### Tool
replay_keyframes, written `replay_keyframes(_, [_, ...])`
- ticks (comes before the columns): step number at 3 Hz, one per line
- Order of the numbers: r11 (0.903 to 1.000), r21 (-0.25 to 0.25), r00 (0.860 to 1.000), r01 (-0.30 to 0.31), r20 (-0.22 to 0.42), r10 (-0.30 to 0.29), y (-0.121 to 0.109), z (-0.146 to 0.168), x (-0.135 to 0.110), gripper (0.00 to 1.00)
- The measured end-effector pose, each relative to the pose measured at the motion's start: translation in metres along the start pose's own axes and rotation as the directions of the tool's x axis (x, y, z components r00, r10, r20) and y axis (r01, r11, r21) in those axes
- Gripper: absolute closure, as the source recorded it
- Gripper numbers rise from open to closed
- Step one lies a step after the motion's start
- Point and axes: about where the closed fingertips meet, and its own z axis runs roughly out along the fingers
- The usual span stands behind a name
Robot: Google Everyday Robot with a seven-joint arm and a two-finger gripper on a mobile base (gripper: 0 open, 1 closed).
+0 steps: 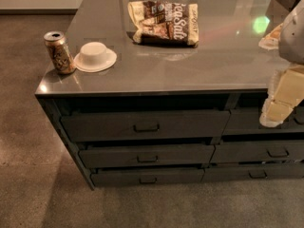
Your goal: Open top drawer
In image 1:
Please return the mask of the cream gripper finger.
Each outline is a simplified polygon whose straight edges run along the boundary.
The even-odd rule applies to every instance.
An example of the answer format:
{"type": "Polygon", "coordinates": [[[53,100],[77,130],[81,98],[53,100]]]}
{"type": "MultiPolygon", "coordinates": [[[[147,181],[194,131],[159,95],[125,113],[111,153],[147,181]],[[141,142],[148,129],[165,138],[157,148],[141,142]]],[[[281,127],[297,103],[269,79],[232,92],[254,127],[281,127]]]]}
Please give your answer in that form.
{"type": "Polygon", "coordinates": [[[259,122],[265,127],[277,127],[303,100],[304,66],[290,64],[285,70],[277,70],[270,80],[259,122]]]}

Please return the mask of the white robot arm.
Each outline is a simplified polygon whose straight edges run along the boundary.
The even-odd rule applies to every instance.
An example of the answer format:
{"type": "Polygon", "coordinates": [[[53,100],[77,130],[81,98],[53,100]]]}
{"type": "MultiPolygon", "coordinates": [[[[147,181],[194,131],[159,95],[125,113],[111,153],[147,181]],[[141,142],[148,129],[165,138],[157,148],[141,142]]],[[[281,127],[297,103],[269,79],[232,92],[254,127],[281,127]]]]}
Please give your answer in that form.
{"type": "Polygon", "coordinates": [[[304,100],[304,0],[258,45],[267,50],[277,49],[279,56],[290,63],[272,76],[259,118],[263,126],[277,127],[304,100]]]}

